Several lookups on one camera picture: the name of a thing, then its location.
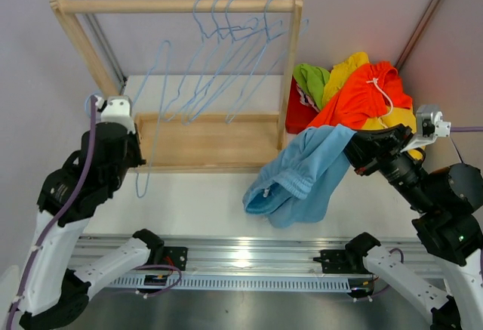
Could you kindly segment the pink patterned shorts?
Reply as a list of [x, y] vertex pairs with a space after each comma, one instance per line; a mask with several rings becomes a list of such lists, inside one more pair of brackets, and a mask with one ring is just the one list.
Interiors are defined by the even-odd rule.
[[307, 107], [311, 107], [312, 109], [314, 109], [317, 113], [320, 112], [320, 109], [317, 107], [316, 103], [314, 102], [313, 98], [305, 93], [302, 88], [296, 84], [296, 89], [297, 89], [297, 92], [300, 96], [300, 103], [304, 106], [307, 106]]

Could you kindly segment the light blue shorts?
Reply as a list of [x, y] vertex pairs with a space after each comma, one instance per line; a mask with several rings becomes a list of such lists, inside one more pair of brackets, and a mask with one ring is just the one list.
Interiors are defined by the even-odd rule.
[[349, 170], [344, 150], [354, 136], [355, 131], [343, 125], [300, 132], [260, 169], [243, 196], [245, 213], [264, 216], [279, 229], [321, 221]]

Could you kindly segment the lime green shorts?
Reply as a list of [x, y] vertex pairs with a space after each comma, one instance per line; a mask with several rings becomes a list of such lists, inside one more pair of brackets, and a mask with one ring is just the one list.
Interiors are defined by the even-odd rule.
[[302, 90], [309, 94], [319, 109], [322, 108], [322, 98], [330, 72], [320, 66], [300, 63], [294, 67], [293, 77]]

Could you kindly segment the blue wire hanger green shorts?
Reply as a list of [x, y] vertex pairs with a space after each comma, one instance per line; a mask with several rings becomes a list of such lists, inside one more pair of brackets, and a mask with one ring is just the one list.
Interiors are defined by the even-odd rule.
[[246, 69], [250, 69], [251, 71], [246, 76], [238, 98], [226, 114], [226, 123], [233, 121], [239, 110], [249, 99], [249, 97], [245, 96], [245, 89], [255, 69], [263, 59], [267, 48], [272, 41], [285, 34], [284, 31], [278, 31], [275, 35], [272, 34], [274, 26], [283, 25], [281, 20], [271, 25], [268, 24], [267, 13], [270, 5], [275, 0], [263, 1], [262, 15], [260, 17], [251, 17], [243, 26], [233, 26], [229, 20], [229, 13], [235, 11], [234, 4], [238, 0], [229, 0], [226, 3], [224, 10], [226, 25], [220, 26], [218, 24], [215, 10], [219, 1], [215, 0], [211, 7], [211, 19], [214, 22], [215, 30], [210, 34], [205, 32], [201, 21], [196, 16], [197, 6], [194, 5], [192, 9], [193, 19], [198, 24], [201, 34], [202, 45], [199, 48], [203, 49], [205, 42], [211, 39], [212, 36], [215, 35], [217, 37], [217, 45], [208, 56], [207, 63], [211, 61], [225, 39], [230, 39], [230, 45], [217, 71], [204, 85], [198, 83], [193, 91], [193, 96], [184, 104], [182, 122], [185, 125], [195, 121]]

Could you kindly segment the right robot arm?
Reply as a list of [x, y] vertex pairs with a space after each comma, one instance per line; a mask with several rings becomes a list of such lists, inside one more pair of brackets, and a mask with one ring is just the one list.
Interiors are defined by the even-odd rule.
[[359, 131], [344, 153], [355, 173], [380, 172], [411, 209], [420, 213], [412, 224], [427, 252], [454, 269], [448, 280], [456, 284], [454, 299], [464, 328], [482, 327], [482, 290], [472, 290], [463, 279], [482, 276], [482, 230], [474, 212], [482, 206], [481, 171], [457, 163], [427, 173], [405, 147], [413, 138], [409, 127], [397, 125], [379, 131]]

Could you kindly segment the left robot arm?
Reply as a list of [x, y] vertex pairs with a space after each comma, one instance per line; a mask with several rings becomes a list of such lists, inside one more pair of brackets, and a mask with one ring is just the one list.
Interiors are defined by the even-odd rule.
[[120, 248], [90, 266], [68, 267], [69, 259], [99, 205], [113, 197], [130, 168], [145, 164], [133, 119], [94, 122], [82, 147], [49, 174], [39, 193], [35, 236], [5, 327], [21, 312], [24, 329], [54, 329], [75, 321], [90, 300], [122, 274], [158, 268], [165, 243], [142, 229]]

